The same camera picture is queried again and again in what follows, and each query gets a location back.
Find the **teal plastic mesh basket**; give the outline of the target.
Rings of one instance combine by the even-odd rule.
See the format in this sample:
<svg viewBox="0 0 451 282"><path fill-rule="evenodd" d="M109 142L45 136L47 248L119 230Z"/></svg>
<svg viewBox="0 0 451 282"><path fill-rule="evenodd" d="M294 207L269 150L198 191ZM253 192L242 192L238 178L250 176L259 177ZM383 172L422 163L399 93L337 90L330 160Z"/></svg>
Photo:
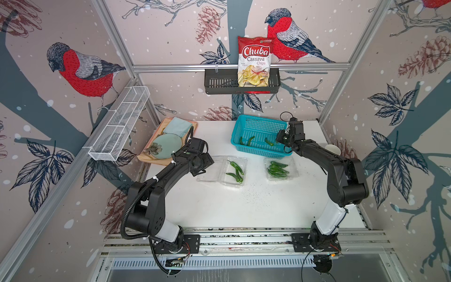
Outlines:
<svg viewBox="0 0 451 282"><path fill-rule="evenodd" d="M276 137L280 130L286 130L287 128L288 123L284 121L240 115L231 134L231 144L239 152L276 159L283 158L292 155L292 152L286 149L283 144L278 143ZM247 141L252 136L255 136L255 138L251 142L251 146L247 146ZM240 144L240 137L243 137L245 145ZM274 141L275 145L273 147L265 143L266 137Z"/></svg>

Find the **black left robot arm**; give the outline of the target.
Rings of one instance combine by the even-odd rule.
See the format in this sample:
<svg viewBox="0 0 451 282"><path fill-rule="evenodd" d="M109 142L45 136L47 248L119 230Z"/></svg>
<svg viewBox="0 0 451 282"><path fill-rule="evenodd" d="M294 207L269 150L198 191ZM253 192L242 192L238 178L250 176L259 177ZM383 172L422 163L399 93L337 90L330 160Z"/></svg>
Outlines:
<svg viewBox="0 0 451 282"><path fill-rule="evenodd" d="M120 226L123 239L147 238L164 243L171 251L183 248L183 228L166 219L166 196L185 175L206 173L214 163L208 149L206 141L191 138L171 154L170 164L157 175L129 188Z"/></svg>

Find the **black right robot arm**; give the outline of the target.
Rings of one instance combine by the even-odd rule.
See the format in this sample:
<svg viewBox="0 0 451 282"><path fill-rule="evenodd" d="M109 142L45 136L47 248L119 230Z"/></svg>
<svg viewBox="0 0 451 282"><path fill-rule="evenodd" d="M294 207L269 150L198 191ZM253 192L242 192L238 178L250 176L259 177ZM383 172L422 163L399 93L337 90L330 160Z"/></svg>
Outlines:
<svg viewBox="0 0 451 282"><path fill-rule="evenodd" d="M323 249L336 240L339 226L349 211L369 196L363 165L357 158L347 159L307 139L303 122L295 117L289 120L288 129L279 131L276 141L313 161L327 174L330 200L313 222L309 237L313 248Z"/></svg>

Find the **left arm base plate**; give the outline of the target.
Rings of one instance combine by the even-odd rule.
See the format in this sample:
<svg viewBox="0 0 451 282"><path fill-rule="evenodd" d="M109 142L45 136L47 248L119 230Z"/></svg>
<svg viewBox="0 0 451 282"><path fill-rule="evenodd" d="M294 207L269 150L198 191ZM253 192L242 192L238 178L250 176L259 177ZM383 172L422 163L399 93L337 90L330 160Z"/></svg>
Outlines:
<svg viewBox="0 0 451 282"><path fill-rule="evenodd" d="M178 236L174 242L161 240L153 243L157 255L187 255L198 254L200 247L200 235Z"/></svg>

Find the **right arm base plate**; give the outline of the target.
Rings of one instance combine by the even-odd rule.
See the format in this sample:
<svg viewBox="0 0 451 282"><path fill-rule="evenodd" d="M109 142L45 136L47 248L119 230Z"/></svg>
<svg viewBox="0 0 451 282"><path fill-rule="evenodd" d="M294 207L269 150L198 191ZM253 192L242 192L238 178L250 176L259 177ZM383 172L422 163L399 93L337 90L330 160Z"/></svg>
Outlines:
<svg viewBox="0 0 451 282"><path fill-rule="evenodd" d="M338 234L310 235L308 233L292 233L291 244L296 253L326 252L339 253L341 246L338 241Z"/></svg>

